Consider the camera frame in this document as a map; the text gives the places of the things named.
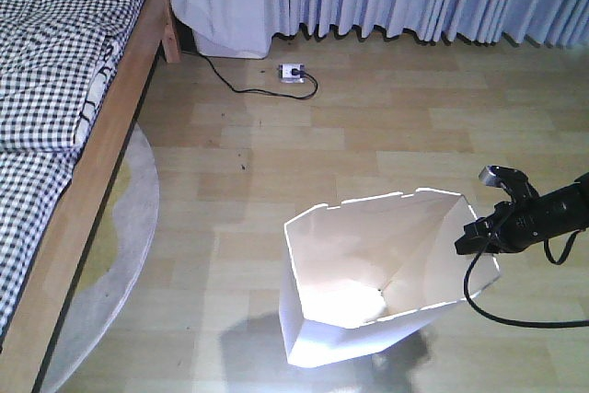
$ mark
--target power outlet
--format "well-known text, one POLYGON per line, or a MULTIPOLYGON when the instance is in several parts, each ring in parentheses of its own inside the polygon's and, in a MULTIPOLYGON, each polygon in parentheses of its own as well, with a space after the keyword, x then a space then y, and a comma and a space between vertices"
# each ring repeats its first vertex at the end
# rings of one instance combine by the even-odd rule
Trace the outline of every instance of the power outlet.
POLYGON ((303 64, 279 64, 278 78, 283 83, 305 83, 305 78, 300 74, 305 71, 303 64), (293 74, 293 69, 298 69, 298 74, 293 74))

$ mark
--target paper light box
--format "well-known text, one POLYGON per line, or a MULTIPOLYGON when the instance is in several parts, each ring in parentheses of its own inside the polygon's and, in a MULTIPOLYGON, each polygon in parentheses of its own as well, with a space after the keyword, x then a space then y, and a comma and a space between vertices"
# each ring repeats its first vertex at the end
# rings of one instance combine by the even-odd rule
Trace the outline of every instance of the paper light box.
MULTIPOLYGON (((381 352, 464 301, 472 257, 454 242, 475 219, 461 194, 420 188, 319 204, 285 223, 279 314, 289 364, 381 352)), ((499 275, 482 256, 471 296, 499 275)))

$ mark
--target checkered blanket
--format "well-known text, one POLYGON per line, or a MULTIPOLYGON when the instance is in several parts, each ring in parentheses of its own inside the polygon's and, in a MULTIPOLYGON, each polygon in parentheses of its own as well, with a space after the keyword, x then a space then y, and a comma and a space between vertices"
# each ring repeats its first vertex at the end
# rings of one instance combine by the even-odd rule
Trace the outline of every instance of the checkered blanket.
POLYGON ((143 0, 0 0, 0 342, 143 0))
POLYGON ((72 178, 72 154, 0 153, 0 330, 19 298, 53 207, 72 178))
POLYGON ((75 137, 95 68, 135 0, 0 0, 0 150, 58 151, 75 137))

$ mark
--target laminate floor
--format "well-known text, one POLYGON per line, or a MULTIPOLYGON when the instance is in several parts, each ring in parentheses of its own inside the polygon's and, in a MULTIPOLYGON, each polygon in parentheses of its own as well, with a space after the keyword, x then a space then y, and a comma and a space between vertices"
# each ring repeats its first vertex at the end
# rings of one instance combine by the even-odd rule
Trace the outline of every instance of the laminate floor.
MULTIPOLYGON (((159 63, 139 117, 161 180, 156 237, 62 392, 589 391, 589 329, 511 328, 460 305, 387 351, 304 369, 285 361, 277 313, 283 223, 314 204, 428 186, 487 215, 507 197, 478 181, 485 165, 522 169, 540 194, 587 172, 586 48, 375 32, 274 39, 265 60, 214 62, 237 87, 295 94, 310 85, 282 85, 276 67, 302 63, 320 90, 237 95, 199 57, 159 63)), ((540 245, 499 256, 502 278, 479 302, 510 318, 589 317, 588 246, 580 234, 560 267, 540 245)))

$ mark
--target round rug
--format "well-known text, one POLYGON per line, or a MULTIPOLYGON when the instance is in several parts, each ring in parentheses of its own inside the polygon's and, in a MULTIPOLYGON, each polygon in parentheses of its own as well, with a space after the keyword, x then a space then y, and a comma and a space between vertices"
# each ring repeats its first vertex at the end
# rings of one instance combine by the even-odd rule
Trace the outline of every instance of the round rug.
POLYGON ((112 187, 41 387, 56 391, 121 311, 156 231, 159 180, 151 146, 137 125, 112 187))

